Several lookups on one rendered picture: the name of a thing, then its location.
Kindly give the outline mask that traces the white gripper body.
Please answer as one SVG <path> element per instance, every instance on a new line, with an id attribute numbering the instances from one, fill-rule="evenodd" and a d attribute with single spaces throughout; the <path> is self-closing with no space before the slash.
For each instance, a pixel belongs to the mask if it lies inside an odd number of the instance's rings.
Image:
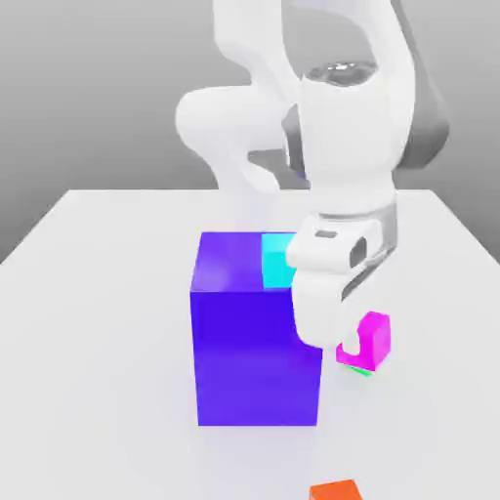
<path id="1" fill-rule="evenodd" d="M 293 312 L 305 344 L 336 348 L 355 332 L 361 313 L 352 305 L 351 295 L 358 281 L 352 274 L 296 270 L 291 287 Z"/>

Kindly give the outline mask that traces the small cyan cube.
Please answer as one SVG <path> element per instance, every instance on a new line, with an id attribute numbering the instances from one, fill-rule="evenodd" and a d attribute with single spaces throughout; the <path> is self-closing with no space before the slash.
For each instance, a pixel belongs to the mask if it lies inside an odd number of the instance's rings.
<path id="1" fill-rule="evenodd" d="M 290 288 L 296 269 L 286 260 L 286 250 L 294 232 L 264 232 L 261 234 L 262 276 L 266 289 Z"/>

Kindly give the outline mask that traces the small orange cube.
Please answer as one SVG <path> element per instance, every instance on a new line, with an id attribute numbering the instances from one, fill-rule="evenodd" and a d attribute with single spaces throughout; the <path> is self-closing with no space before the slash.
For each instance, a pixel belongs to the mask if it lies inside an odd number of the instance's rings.
<path id="1" fill-rule="evenodd" d="M 310 487 L 309 500 L 362 500 L 353 479 L 342 479 Z"/>

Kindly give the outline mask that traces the large blue box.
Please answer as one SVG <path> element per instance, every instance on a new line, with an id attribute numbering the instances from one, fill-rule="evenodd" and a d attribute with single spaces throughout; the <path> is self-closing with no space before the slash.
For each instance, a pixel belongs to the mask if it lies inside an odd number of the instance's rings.
<path id="1" fill-rule="evenodd" d="M 261 234 L 205 231 L 190 287 L 201 426 L 313 426 L 322 351 L 299 338 L 291 287 L 266 289 Z"/>

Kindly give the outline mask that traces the small magenta cube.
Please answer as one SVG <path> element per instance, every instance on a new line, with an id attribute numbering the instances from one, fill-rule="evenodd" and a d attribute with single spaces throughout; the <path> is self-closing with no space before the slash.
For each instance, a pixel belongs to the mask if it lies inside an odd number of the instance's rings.
<path id="1" fill-rule="evenodd" d="M 360 321 L 357 333 L 360 342 L 359 354 L 347 354 L 343 344 L 336 348 L 336 360 L 375 372 L 391 351 L 391 322 L 387 314 L 368 312 Z"/>

